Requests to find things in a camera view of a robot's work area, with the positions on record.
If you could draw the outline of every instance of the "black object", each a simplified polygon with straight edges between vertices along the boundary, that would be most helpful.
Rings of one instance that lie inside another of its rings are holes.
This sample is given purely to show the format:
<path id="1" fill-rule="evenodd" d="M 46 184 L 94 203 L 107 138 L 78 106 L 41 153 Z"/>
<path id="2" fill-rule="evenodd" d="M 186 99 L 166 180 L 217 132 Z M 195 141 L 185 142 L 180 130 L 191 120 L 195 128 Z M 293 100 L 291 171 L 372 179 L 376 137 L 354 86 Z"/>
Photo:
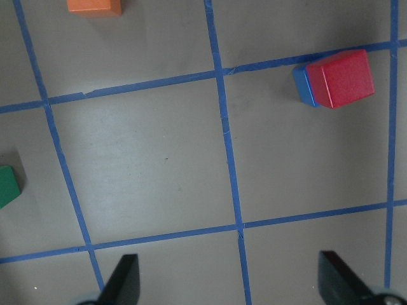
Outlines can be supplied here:
<path id="1" fill-rule="evenodd" d="M 137 254 L 123 255 L 97 301 L 79 305 L 136 305 L 140 297 Z"/>
<path id="2" fill-rule="evenodd" d="M 374 294 L 334 251 L 319 252 L 318 289 L 326 305 L 407 305 L 394 294 Z"/>

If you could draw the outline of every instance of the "red block's side face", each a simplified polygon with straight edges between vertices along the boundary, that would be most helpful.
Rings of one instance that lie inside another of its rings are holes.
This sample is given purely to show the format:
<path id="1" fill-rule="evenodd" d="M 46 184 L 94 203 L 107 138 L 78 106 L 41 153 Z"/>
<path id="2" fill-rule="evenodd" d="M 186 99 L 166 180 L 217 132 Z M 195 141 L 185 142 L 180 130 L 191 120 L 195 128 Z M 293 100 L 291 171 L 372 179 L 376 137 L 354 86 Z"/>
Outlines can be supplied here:
<path id="1" fill-rule="evenodd" d="M 365 50 L 344 51 L 307 66 L 315 101 L 338 108 L 375 93 Z"/>

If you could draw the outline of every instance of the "orange block's front face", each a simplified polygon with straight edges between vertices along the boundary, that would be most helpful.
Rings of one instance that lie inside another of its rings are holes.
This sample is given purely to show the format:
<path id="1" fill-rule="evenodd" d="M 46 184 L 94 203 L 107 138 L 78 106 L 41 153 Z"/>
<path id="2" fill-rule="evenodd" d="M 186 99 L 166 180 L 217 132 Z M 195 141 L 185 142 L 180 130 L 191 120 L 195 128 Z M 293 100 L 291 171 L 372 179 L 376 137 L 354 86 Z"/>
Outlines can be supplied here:
<path id="1" fill-rule="evenodd" d="M 84 17 L 113 17 L 121 15 L 120 0 L 67 0 L 71 13 Z"/>

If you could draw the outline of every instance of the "floor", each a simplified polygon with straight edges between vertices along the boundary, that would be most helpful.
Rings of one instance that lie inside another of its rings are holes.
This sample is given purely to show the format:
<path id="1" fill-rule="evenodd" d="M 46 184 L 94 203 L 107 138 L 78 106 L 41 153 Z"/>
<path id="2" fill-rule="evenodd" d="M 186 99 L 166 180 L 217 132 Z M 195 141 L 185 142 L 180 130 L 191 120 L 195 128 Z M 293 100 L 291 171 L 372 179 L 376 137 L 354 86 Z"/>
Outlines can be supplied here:
<path id="1" fill-rule="evenodd" d="M 65 0 L 0 10 L 2 304 L 95 297 L 138 253 L 139 304 L 323 304 L 317 254 L 407 294 L 407 0 Z M 291 71 L 368 51 L 331 110 Z"/>

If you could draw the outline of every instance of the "metal screw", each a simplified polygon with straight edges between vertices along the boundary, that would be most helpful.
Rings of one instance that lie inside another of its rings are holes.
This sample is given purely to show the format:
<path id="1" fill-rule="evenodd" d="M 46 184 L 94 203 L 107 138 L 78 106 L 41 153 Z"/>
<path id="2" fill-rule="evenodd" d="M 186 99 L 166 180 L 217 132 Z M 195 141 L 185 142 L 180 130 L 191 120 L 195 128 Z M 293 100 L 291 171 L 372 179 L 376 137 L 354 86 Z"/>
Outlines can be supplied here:
<path id="1" fill-rule="evenodd" d="M 392 297 L 391 295 L 384 298 L 384 303 L 386 305 L 401 305 L 401 301 L 397 297 Z"/>

